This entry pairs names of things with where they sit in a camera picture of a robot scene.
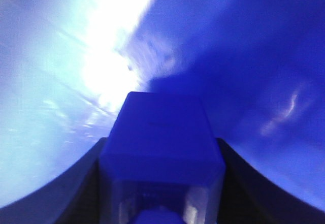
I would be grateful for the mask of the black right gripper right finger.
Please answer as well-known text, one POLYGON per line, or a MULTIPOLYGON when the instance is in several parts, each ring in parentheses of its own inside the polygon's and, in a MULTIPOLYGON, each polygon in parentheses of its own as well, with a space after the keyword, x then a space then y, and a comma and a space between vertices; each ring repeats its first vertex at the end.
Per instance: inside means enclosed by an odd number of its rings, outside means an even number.
POLYGON ((217 138, 226 164, 219 223, 324 223, 324 212, 281 189, 217 138))

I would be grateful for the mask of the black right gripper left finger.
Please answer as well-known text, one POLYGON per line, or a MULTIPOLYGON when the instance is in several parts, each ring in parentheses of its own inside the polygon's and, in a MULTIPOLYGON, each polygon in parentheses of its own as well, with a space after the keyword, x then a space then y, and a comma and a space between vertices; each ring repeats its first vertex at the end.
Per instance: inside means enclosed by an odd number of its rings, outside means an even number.
POLYGON ((66 171, 33 193, 1 208, 1 223, 99 223, 100 138, 66 171))

